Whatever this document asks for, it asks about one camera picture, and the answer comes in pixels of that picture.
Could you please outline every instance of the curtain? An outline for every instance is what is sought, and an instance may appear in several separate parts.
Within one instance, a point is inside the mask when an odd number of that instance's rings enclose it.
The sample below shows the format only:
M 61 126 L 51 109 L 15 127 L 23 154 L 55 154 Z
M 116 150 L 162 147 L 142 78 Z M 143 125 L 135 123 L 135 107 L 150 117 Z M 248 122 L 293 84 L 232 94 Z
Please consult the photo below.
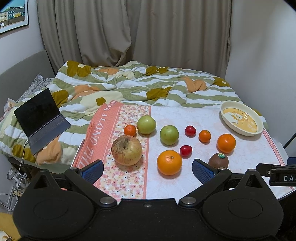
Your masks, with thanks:
M 195 69 L 225 77 L 231 0 L 37 0 L 55 72 L 67 61 Z

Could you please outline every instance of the metal screw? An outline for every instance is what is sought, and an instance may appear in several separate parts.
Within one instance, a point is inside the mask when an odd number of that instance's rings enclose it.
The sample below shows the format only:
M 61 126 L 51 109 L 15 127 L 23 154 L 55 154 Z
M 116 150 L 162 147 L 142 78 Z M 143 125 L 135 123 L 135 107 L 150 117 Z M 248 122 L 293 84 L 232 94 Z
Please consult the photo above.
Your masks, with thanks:
M 150 203 L 144 203 L 144 207 L 152 207 Z
M 114 199 L 113 199 L 112 197 L 102 197 L 102 198 L 100 199 L 100 202 L 101 202 L 102 204 L 108 205 L 108 204 L 113 203 L 113 202 L 114 202 Z
M 196 202 L 196 199 L 194 197 L 187 196 L 187 197 L 183 197 L 181 199 L 181 202 L 185 204 L 194 204 Z

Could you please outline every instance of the gray headboard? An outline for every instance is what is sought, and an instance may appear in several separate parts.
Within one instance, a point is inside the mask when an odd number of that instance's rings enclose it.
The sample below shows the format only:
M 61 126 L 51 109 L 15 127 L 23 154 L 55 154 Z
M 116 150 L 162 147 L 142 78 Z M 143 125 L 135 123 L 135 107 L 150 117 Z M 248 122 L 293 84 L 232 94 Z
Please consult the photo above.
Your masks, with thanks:
M 0 74 L 0 116 L 8 98 L 18 100 L 30 87 L 38 73 L 42 77 L 54 78 L 47 53 L 42 50 Z

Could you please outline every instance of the open laptop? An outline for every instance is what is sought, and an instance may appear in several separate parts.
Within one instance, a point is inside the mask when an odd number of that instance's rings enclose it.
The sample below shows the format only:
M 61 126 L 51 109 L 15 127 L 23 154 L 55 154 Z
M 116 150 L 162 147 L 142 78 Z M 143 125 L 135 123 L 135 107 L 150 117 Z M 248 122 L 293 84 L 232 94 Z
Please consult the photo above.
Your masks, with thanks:
M 28 137 L 33 155 L 71 127 L 61 115 L 49 89 L 29 99 L 14 114 Z

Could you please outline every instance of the floral blanket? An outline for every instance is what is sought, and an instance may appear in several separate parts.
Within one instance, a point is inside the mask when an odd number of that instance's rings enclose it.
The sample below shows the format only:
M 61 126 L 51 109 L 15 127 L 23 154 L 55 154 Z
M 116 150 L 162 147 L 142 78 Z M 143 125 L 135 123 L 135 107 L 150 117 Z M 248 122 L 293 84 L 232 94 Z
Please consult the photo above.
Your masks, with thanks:
M 131 61 L 119 67 L 95 67 L 67 61 L 47 86 L 61 114 L 72 125 L 36 155 L 14 110 L 41 91 L 19 102 L 0 126 L 1 153 L 37 164 L 70 165 L 87 127 L 104 103 L 111 100 L 133 105 L 196 107 L 219 105 L 225 100 L 240 102 L 222 78 L 191 69 L 147 66 Z

